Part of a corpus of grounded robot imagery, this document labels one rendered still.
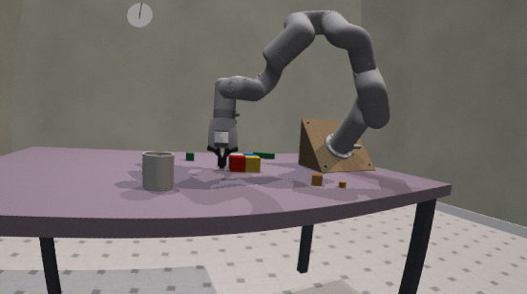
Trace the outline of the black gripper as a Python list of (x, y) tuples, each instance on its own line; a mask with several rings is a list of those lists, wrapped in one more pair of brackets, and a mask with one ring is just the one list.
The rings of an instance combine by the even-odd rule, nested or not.
[[(226, 147), (214, 147), (215, 130), (228, 131), (228, 147), (227, 148)], [(225, 148), (223, 157), (221, 157), (221, 148)], [(218, 166), (220, 166), (220, 169), (223, 166), (222, 169), (224, 169), (224, 166), (226, 166), (226, 158), (231, 153), (235, 153), (239, 151), (238, 150), (238, 122), (237, 122), (237, 119), (229, 118), (229, 117), (211, 118), (210, 125), (209, 125), (207, 150), (214, 152), (218, 156)]]

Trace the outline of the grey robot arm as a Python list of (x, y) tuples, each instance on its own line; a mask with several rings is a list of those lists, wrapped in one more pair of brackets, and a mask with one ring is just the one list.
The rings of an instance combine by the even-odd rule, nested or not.
[(334, 10), (294, 12), (286, 18), (284, 26), (263, 50), (266, 67), (256, 79), (243, 76), (217, 79), (213, 117), (240, 116), (236, 99), (264, 98), (278, 84), (283, 69), (313, 42), (314, 32), (323, 34), (331, 45), (348, 51), (353, 71), (357, 96), (335, 133), (326, 139), (326, 147), (334, 156), (349, 158), (353, 149), (361, 149), (356, 143), (368, 127), (380, 129), (390, 120), (388, 91), (376, 64), (369, 33)]

